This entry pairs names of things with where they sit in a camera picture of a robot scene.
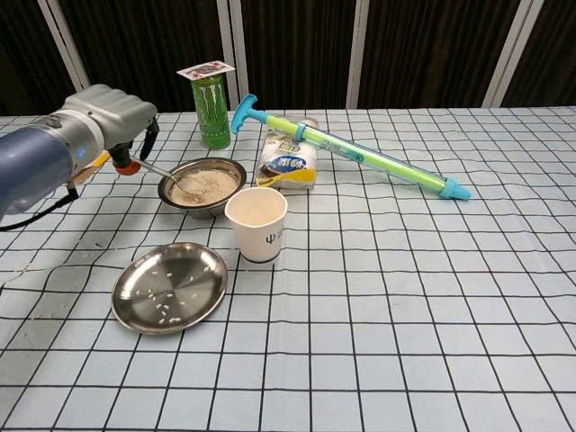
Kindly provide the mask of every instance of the paper cup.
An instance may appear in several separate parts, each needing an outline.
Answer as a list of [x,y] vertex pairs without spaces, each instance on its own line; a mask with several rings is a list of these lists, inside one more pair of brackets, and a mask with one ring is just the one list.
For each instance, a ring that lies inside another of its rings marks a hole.
[[233,195],[224,209],[250,263],[268,264],[280,255],[288,202],[268,187],[251,187]]

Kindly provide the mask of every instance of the monster energy can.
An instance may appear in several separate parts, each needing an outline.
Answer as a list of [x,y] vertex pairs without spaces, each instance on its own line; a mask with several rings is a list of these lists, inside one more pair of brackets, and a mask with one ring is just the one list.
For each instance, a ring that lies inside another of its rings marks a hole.
[[230,144],[230,126],[224,75],[196,79],[192,82],[192,93],[203,143],[211,149],[227,147]]

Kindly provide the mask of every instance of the water gun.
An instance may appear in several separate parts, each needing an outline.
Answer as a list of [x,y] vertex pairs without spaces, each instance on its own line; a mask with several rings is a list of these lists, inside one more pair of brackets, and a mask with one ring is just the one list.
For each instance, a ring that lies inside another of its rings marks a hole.
[[458,200],[468,200],[470,198],[470,191],[459,185],[452,178],[431,173],[426,169],[418,168],[395,157],[378,153],[353,141],[331,135],[305,123],[292,123],[286,119],[255,110],[252,105],[256,100],[257,98],[253,94],[247,94],[244,97],[232,118],[230,129],[233,133],[238,134],[246,118],[254,119],[267,124],[271,128],[288,132],[298,141],[306,140],[319,149],[327,150],[330,153],[382,171],[389,176],[398,177],[414,185],[424,186],[435,191],[442,198]]

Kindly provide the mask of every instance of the snack bag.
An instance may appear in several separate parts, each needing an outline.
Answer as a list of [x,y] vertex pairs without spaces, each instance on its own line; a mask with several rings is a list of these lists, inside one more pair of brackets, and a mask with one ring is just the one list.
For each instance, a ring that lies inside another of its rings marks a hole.
[[[318,127],[311,118],[287,118]],[[282,130],[269,129],[256,171],[257,185],[286,189],[311,189],[316,181],[316,147],[306,141],[296,141]]]

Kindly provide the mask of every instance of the dark curtain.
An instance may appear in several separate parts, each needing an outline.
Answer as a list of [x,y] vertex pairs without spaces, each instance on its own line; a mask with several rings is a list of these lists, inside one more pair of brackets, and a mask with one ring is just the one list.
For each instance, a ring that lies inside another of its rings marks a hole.
[[370,2],[358,106],[480,106],[518,4]]
[[243,0],[248,86],[263,109],[344,108],[354,0]]
[[74,87],[36,0],[0,3],[0,115],[57,110]]
[[161,112],[193,111],[182,68],[223,60],[215,0],[60,0],[93,84],[120,88]]
[[576,104],[576,2],[544,2],[503,106]]

